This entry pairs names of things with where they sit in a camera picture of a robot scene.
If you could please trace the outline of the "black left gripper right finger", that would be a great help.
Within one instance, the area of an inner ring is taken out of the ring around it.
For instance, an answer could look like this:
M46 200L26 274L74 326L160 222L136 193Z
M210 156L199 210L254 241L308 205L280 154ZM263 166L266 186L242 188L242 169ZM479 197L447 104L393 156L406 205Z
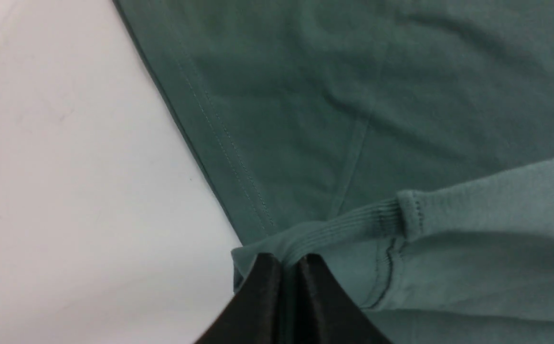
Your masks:
M296 264L296 342L298 344L389 344L347 296L317 254Z

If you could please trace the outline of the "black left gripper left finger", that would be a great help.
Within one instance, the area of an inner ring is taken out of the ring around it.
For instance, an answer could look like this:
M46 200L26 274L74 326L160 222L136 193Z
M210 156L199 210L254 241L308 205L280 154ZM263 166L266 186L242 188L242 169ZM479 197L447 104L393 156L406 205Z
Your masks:
M283 271L278 259L260 253L240 290L197 344L275 344Z

